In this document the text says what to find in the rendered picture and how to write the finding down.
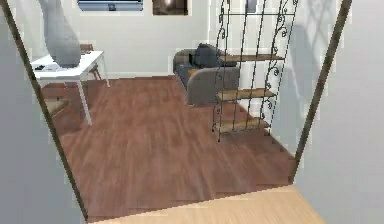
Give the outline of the grey sofa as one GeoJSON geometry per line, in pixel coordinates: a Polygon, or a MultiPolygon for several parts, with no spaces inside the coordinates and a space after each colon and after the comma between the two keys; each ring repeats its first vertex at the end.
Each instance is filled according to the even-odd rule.
{"type": "Polygon", "coordinates": [[[183,49],[173,57],[173,73],[185,90],[187,105],[213,104],[217,91],[238,89],[240,69],[237,66],[199,68],[190,63],[194,54],[195,49],[183,49]]]}

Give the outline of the blue framed picture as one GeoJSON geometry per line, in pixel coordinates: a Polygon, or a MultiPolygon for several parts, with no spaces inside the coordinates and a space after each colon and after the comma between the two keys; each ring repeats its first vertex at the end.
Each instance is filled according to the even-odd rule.
{"type": "Polygon", "coordinates": [[[142,11],[143,0],[77,0],[83,11],[142,11]]]}

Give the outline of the white table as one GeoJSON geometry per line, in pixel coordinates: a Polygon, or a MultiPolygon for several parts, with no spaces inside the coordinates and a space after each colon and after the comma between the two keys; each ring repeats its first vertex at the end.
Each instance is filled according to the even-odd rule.
{"type": "Polygon", "coordinates": [[[102,56],[98,59],[98,65],[100,65],[104,69],[104,80],[106,81],[107,86],[110,86],[109,77],[105,67],[103,51],[96,50],[92,54],[82,55],[79,65],[75,68],[60,67],[56,62],[53,61],[50,55],[46,55],[31,63],[34,76],[41,87],[44,87],[51,83],[74,82],[77,84],[81,103],[84,108],[85,117],[89,125],[92,124],[92,118],[89,112],[87,100],[82,86],[82,76],[87,73],[88,66],[98,57],[99,54],[102,54],[102,56]],[[44,65],[45,68],[41,71],[35,71],[34,68],[39,65],[44,65]]]}

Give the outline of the brown framed picture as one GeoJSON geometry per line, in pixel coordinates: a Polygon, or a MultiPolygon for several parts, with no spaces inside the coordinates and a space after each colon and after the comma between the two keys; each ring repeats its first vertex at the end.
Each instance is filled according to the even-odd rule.
{"type": "Polygon", "coordinates": [[[152,0],[154,15],[188,14],[188,0],[152,0]]]}

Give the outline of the grey tall vase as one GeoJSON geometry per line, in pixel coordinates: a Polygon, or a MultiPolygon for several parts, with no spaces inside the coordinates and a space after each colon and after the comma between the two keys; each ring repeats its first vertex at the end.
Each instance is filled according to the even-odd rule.
{"type": "Polygon", "coordinates": [[[68,23],[61,0],[38,0],[43,14],[45,45],[51,58],[62,68],[80,64],[79,40],[68,23]]]}

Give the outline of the brown wooden chair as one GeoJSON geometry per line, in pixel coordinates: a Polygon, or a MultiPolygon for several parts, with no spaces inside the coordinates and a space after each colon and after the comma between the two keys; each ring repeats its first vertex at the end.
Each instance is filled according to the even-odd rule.
{"type": "MultiPolygon", "coordinates": [[[[81,53],[83,55],[92,54],[94,52],[94,48],[92,44],[84,44],[80,45],[81,53]]],[[[99,54],[98,57],[88,66],[87,73],[92,74],[95,80],[101,80],[101,75],[98,70],[98,59],[102,56],[99,54]]]]}

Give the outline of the dark grey cushion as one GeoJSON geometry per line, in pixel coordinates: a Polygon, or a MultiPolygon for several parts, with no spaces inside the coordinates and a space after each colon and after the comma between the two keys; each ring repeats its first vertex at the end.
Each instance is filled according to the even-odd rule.
{"type": "Polygon", "coordinates": [[[195,51],[193,62],[200,68],[211,68],[220,65],[220,53],[210,44],[200,43],[195,51]]]}

